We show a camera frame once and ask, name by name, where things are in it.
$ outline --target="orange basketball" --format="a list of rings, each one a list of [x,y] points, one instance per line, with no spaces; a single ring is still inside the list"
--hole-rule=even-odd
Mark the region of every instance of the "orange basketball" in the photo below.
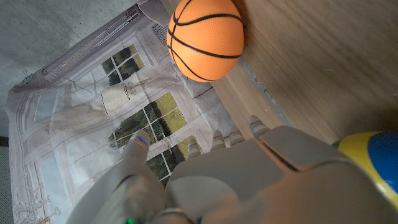
[[[182,0],[167,32],[170,55],[198,82],[224,77],[243,51],[243,24],[231,0]]]

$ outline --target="blue and yellow ball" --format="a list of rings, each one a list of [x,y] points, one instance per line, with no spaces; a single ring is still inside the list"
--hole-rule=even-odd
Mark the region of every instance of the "blue and yellow ball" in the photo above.
[[[398,132],[354,134],[335,144],[398,209]]]

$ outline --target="wooden floor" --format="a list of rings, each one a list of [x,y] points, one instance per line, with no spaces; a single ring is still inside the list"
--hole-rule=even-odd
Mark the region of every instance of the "wooden floor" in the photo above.
[[[293,126],[327,143],[398,129],[398,1],[233,2],[243,59]],[[252,114],[284,124],[240,64],[212,85],[246,137]]]

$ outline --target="window pane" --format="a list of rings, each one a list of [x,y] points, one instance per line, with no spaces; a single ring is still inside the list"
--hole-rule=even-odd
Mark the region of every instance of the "window pane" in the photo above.
[[[114,65],[110,58],[108,58],[106,61],[104,61],[101,65],[104,68],[104,71],[106,74],[108,74],[109,72],[114,70]]]
[[[131,51],[128,47],[113,55],[113,60],[117,66],[121,65],[127,58],[131,56]]]
[[[36,110],[36,116],[35,116],[36,120],[45,118],[52,114],[56,97],[57,97],[56,89],[41,94]]]
[[[117,142],[118,142],[118,148],[121,148],[121,147],[125,146],[125,145],[129,142],[131,136],[132,136],[132,135],[128,135],[128,136],[125,136],[125,137],[123,137],[123,138],[117,140]]]
[[[161,154],[148,160],[146,164],[149,167],[149,169],[152,172],[154,172],[159,179],[169,174]]]
[[[149,103],[144,108],[144,110],[147,113],[147,116],[148,116],[149,121],[151,123],[154,122],[157,118],[162,117],[162,114],[160,113],[160,110],[158,109],[158,107],[157,107],[155,102]]]
[[[143,129],[148,125],[148,120],[145,117],[144,111],[140,110],[129,118],[125,119],[121,122],[120,126],[114,130],[116,135],[116,139],[121,139],[125,136],[128,136],[136,131]]]
[[[185,157],[182,154],[180,148],[178,148],[178,145],[173,146],[171,150],[178,163],[185,161]]]
[[[150,126],[144,128],[143,130],[146,131],[146,132],[149,134],[149,137],[150,137],[150,144],[155,143],[155,142],[156,142],[156,139],[155,139],[154,133],[152,132]]]
[[[137,49],[136,49],[136,46],[134,46],[134,44],[132,44],[132,45],[129,47],[129,49],[130,49],[131,54],[137,53]]]
[[[139,67],[134,61],[134,59],[128,60],[121,67],[119,67],[120,74],[122,75],[122,79],[126,80],[129,78],[134,72],[138,71]]]
[[[113,133],[108,137],[108,142],[109,142],[109,146],[110,146],[112,149],[116,149],[116,143],[115,143],[115,141],[114,141]]]
[[[178,131],[187,124],[184,116],[178,108],[164,116],[164,119],[166,120],[167,126],[169,127],[171,133]]]
[[[164,135],[166,137],[169,137],[172,134],[172,132],[170,131],[170,128],[167,126],[166,120],[164,118],[159,118],[157,121],[162,127],[162,132],[164,133]]]
[[[164,178],[163,180],[161,180],[161,183],[162,183],[163,187],[166,188],[166,185],[167,185],[167,182],[169,181],[169,179],[170,179],[170,176],[168,176],[168,177]]]
[[[139,54],[136,54],[132,57],[134,59],[134,61],[136,62],[136,64],[138,65],[139,69],[142,69],[145,67],[144,62],[142,61],[141,57],[139,56]]]
[[[190,139],[196,140],[194,135],[191,135],[176,145],[178,147],[179,151],[183,154],[185,159],[187,159],[187,157],[188,157],[188,142]]]
[[[65,97],[61,96],[57,99],[57,107],[55,109],[55,112],[60,111],[63,109],[65,103]]]
[[[173,172],[174,168],[178,165],[178,160],[175,157],[175,154],[171,154],[169,150],[166,150],[163,152],[163,156],[169,166],[170,172]]]
[[[98,82],[99,80],[106,78],[109,72],[107,73],[101,65],[98,65],[97,67],[91,70],[91,73],[94,76],[94,80]]]
[[[162,140],[164,138],[164,136],[163,136],[164,130],[163,130],[163,127],[160,124],[160,122],[155,121],[151,125],[152,125],[152,128],[154,129],[157,140],[158,141]]]
[[[119,75],[118,75],[117,71],[112,72],[112,74],[110,74],[108,76],[108,78],[109,78],[109,85],[110,86],[118,84],[120,82],[120,78],[119,78]]]
[[[164,94],[159,99],[155,100],[155,102],[157,104],[157,107],[160,109],[162,115],[167,114],[177,107],[177,103],[175,102],[171,92]]]

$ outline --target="robotic hand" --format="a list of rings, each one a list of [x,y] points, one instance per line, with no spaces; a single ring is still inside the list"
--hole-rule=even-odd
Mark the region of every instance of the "robotic hand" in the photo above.
[[[188,159],[164,189],[146,167],[149,136],[138,131],[121,160],[88,191],[68,223],[398,223],[371,179],[336,149],[297,129],[235,129],[226,148],[188,143]]]

